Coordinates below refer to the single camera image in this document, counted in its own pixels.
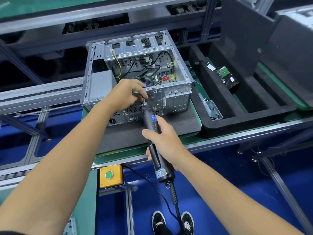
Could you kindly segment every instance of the person's right arm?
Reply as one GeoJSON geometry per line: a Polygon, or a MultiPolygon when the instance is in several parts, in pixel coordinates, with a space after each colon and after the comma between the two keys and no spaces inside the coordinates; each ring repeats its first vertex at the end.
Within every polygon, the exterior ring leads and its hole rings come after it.
{"type": "Polygon", "coordinates": [[[231,235],[303,235],[193,156],[173,127],[161,117],[157,120],[162,134],[145,129],[143,136],[154,142],[160,154],[188,179],[231,235]]]}

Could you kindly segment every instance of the electric screwdriver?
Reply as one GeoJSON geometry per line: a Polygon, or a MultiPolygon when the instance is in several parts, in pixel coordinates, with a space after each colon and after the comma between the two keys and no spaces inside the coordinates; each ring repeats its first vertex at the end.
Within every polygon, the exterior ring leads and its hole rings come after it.
{"type": "MultiPolygon", "coordinates": [[[[157,121],[157,118],[154,114],[153,108],[143,99],[143,104],[141,107],[142,111],[142,120],[145,125],[146,129],[153,130],[154,132],[161,134],[161,130],[157,121]]],[[[176,210],[176,219],[182,228],[182,220],[180,217],[179,209],[178,209],[178,200],[177,195],[174,187],[174,168],[172,164],[170,164],[168,161],[166,161],[162,155],[159,153],[159,151],[156,149],[155,144],[149,140],[149,150],[154,166],[154,170],[156,173],[156,177],[158,179],[159,183],[165,183],[165,186],[169,186],[171,197],[173,204],[175,205],[176,210]]]]}

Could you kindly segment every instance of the black sleeve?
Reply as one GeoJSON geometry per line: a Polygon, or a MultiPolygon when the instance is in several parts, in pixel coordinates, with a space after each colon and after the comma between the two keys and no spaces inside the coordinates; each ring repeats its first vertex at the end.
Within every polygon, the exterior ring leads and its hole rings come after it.
{"type": "Polygon", "coordinates": [[[12,231],[0,231],[0,235],[25,235],[25,234],[12,231]]]}

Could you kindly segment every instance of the black pants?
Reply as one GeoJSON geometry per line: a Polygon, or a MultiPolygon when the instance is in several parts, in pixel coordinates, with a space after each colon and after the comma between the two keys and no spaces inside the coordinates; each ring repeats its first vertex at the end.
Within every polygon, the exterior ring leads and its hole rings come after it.
{"type": "MultiPolygon", "coordinates": [[[[173,233],[164,224],[160,224],[156,228],[156,235],[173,235],[173,233]]],[[[178,233],[178,235],[191,235],[190,231],[185,229],[178,233]]]]}

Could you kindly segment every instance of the green push button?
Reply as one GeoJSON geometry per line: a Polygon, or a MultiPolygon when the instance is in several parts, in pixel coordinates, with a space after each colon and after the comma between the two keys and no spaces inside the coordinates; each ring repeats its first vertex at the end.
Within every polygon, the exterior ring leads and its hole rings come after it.
{"type": "Polygon", "coordinates": [[[105,174],[105,177],[107,179],[111,179],[113,177],[113,172],[112,171],[108,171],[106,174],[105,174]]]}

